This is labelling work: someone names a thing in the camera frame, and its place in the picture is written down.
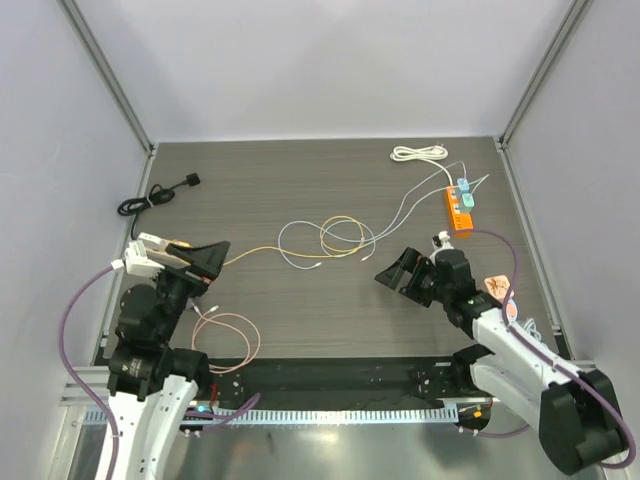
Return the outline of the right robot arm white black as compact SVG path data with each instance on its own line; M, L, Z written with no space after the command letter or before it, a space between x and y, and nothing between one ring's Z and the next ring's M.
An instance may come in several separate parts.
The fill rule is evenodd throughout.
M451 383L460 394L485 392L505 404L538 435L551 463L572 475L609 458L635 454L615 389L601 371L584 371L556 355L481 290L465 254L442 246L425 256L407 248L375 277L424 307L437 302L474 345L455 354Z

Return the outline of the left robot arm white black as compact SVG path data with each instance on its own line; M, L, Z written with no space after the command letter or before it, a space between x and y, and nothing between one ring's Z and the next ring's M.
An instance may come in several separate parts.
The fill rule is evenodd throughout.
M190 402L212 387L207 355L171 348L170 340L189 302L221 273L229 248L227 241L192 247L149 234L126 247L127 274L147 281L120 299L97 478L163 478Z

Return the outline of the beige power strip red sockets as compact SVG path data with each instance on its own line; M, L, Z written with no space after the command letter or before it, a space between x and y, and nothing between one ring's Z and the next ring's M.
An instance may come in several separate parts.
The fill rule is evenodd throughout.
M166 265L185 265L186 262L175 255L168 253L167 248L171 245L176 247L190 248L191 244L179 240L167 240L156 235L140 233L137 238L144 246L146 256L151 260Z

